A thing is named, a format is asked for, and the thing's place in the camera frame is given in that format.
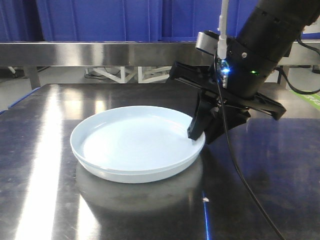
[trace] stainless steel shelf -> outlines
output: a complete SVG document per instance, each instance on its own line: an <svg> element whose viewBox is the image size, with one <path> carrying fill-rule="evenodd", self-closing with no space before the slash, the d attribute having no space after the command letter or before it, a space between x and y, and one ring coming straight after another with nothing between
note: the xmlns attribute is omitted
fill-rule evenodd
<svg viewBox="0 0 320 240"><path fill-rule="evenodd" d="M320 48L320 39L306 40ZM194 42L12 42L0 43L0 66L170 66L174 61L210 65L212 58ZM319 65L315 52L295 42L280 65Z"/></svg>

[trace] stainless steel table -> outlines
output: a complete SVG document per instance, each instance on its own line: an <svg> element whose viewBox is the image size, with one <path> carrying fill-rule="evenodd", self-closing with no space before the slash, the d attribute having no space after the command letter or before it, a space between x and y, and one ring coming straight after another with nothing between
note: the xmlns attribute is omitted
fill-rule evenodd
<svg viewBox="0 0 320 240"><path fill-rule="evenodd" d="M318 240L320 111L277 84L261 92L287 113L275 121L252 112L230 131L239 164L288 240ZM72 130L95 113L154 105L192 115L196 97L182 83L49 84L0 115L0 239L277 239L240 182L225 136L184 172L146 184L95 177L72 154Z"/></svg>

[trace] blue storage bin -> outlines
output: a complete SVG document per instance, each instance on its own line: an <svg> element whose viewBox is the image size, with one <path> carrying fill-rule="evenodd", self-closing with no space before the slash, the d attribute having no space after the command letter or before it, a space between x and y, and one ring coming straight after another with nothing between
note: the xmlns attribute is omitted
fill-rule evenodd
<svg viewBox="0 0 320 240"><path fill-rule="evenodd" d="M36 0L0 0L0 42L40 40Z"/></svg>
<svg viewBox="0 0 320 240"><path fill-rule="evenodd" d="M240 32L241 28L244 26L246 20L250 16L251 12L254 10L259 0L239 0L238 6L238 20L236 26L236 34ZM320 39L320 32L318 33L308 33L302 34L302 39Z"/></svg>
<svg viewBox="0 0 320 240"><path fill-rule="evenodd" d="M37 0L47 41L154 42L161 0Z"/></svg>
<svg viewBox="0 0 320 240"><path fill-rule="evenodd" d="M230 0L227 34L234 36L237 26L238 1ZM163 0L162 40L196 41L198 32L218 33L221 0Z"/></svg>

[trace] blue light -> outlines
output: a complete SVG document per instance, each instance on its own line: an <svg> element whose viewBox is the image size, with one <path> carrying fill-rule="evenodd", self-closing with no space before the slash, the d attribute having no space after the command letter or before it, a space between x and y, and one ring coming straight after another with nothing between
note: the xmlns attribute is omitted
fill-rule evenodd
<svg viewBox="0 0 320 240"><path fill-rule="evenodd" d="M202 197L205 197L205 192L202 191ZM205 221L205 233L206 233L206 240L211 240L210 236L210 223L209 223L209 212L207 208L207 202L203 202L203 208L204 208L204 221Z"/></svg>
<svg viewBox="0 0 320 240"><path fill-rule="evenodd" d="M227 74L227 73L230 72L230 69L229 69L229 68L224 68L224 69L221 70L221 72L222 72L223 74Z"/></svg>

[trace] green light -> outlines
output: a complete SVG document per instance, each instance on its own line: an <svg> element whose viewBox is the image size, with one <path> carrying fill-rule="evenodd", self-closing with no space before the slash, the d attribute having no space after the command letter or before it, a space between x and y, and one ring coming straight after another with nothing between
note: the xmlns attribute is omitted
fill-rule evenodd
<svg viewBox="0 0 320 240"><path fill-rule="evenodd" d="M255 70L252 70L250 73L254 74L254 75L259 75L259 73Z"/></svg>

